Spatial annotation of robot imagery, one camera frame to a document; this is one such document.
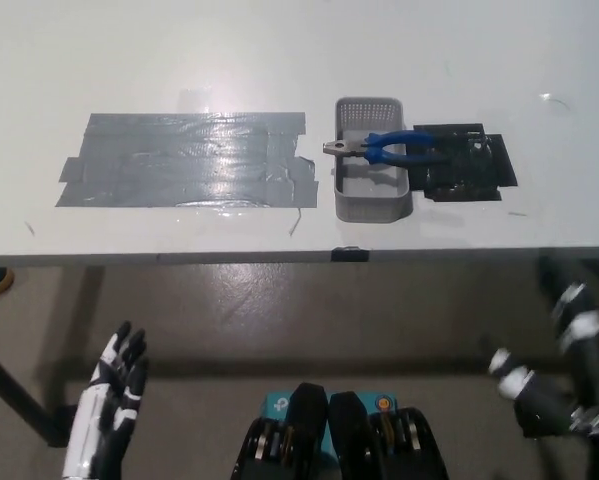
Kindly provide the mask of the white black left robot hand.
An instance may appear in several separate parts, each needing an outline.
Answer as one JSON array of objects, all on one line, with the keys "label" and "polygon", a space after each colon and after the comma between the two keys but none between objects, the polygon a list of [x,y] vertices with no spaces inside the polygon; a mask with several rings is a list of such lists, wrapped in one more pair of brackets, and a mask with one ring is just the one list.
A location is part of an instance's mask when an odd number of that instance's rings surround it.
[{"label": "white black left robot hand", "polygon": [[79,398],[66,449],[64,479],[119,479],[145,391],[145,331],[120,325]]}]

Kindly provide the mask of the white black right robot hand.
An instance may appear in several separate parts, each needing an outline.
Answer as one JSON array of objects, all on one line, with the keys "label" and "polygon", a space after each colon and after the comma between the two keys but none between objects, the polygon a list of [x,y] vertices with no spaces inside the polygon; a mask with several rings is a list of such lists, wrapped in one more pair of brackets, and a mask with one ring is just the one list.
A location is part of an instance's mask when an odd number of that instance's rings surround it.
[{"label": "white black right robot hand", "polygon": [[555,340],[572,378],[568,399],[549,378],[518,360],[503,345],[484,338],[488,373],[500,395],[556,435],[599,439],[599,308],[588,285],[553,257],[537,262],[539,284],[549,301]]}]

